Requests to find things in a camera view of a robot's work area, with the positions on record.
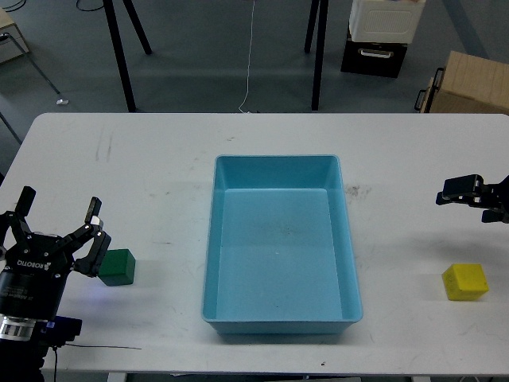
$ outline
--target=table leg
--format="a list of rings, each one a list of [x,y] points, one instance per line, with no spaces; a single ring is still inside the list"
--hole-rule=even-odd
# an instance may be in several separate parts
[[[313,78],[313,97],[311,110],[318,110],[320,102],[321,71],[324,64],[325,32],[327,30],[328,0],[320,0],[320,15],[318,16],[317,56],[315,57],[315,74]]]
[[[2,113],[0,113],[0,119],[2,120],[2,122],[4,122],[4,124],[7,126],[7,129],[9,129],[10,133],[13,135],[14,139],[16,139],[16,142],[18,142],[20,145],[21,145],[21,140],[19,138],[19,136],[16,134],[16,131],[14,131],[14,129],[12,128],[11,125],[9,125],[9,123],[7,122],[7,119],[3,116]]]
[[[126,6],[127,13],[129,14],[130,20],[134,26],[134,30],[136,30],[136,34],[142,43],[145,54],[151,54],[152,48],[150,48],[149,40],[146,38],[145,31],[143,30],[142,23],[138,18],[138,14],[136,13],[136,9],[134,8],[132,0],[124,0],[124,6]]]
[[[313,33],[315,31],[315,23],[317,22],[318,4],[320,0],[311,1],[311,10],[309,11],[308,32],[305,35],[304,52],[311,51],[311,42],[313,41]]]
[[[122,81],[124,96],[126,97],[127,110],[132,113],[136,111],[136,103],[134,102],[133,88],[130,86],[129,72],[127,71],[126,57],[124,56],[122,40],[120,39],[119,24],[115,16],[113,0],[103,0],[103,4],[117,66],[119,67],[120,80]]]

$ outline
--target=white container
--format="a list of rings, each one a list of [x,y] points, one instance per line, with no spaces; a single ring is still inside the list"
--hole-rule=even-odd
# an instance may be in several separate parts
[[[425,0],[354,0],[350,34],[354,42],[410,44]]]

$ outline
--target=blue bin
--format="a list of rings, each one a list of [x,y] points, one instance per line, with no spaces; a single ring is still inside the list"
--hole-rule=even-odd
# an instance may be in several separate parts
[[[361,319],[336,156],[216,159],[202,314],[219,333],[340,333]]]

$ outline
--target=gray floor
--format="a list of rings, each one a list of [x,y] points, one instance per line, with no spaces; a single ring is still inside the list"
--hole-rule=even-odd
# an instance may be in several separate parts
[[[0,0],[0,6],[13,3]],[[314,55],[303,53],[309,3],[256,2],[245,111],[310,112]],[[0,64],[0,111],[21,137],[45,112],[126,112],[104,12],[80,12],[75,4],[28,0],[11,13],[33,59],[70,99],[69,105],[57,106],[56,95],[25,58]],[[81,1],[84,8],[101,4]],[[134,4],[154,50],[150,57],[143,54],[122,3],[115,2],[139,111],[239,112],[246,91],[252,1]],[[451,50],[509,63],[507,0],[428,0],[398,79],[341,73],[351,4],[330,3],[319,112],[414,112],[418,90]],[[0,124],[0,173],[7,172],[17,150]],[[62,382],[82,380],[103,381],[106,376],[59,376]]]

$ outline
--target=wire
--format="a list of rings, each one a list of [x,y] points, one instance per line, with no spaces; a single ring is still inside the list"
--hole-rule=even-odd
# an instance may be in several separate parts
[[[80,8],[80,2],[81,2],[81,0],[76,0],[76,8],[78,10],[81,10],[82,12],[95,12],[96,10],[101,10],[102,8],[104,8],[104,6],[100,6],[97,8],[92,8],[91,10],[86,10],[84,8]]]
[[[142,350],[142,348],[133,348],[130,346],[101,346],[101,345],[74,345],[67,344],[67,346],[74,346],[75,348],[109,348],[109,349],[134,349],[134,350]]]
[[[53,352],[55,352],[55,368],[53,370],[53,382],[56,382],[56,365],[58,364],[58,354],[56,353],[56,350],[58,348],[56,346],[53,346],[51,349],[53,349]]]
[[[26,0],[20,0],[16,4],[13,4],[12,6],[4,6],[2,7],[6,12],[14,12],[15,10],[20,10],[23,8],[26,4]]]
[[[253,46],[253,20],[255,19],[255,3],[256,0],[253,0],[253,9],[251,10],[251,39],[249,40],[249,56],[247,57],[247,86],[246,86],[246,96],[244,96],[244,101],[239,106],[239,111],[243,114],[246,114],[244,110],[242,110],[242,106],[246,103],[247,95],[249,94],[249,74],[251,69],[251,48]]]

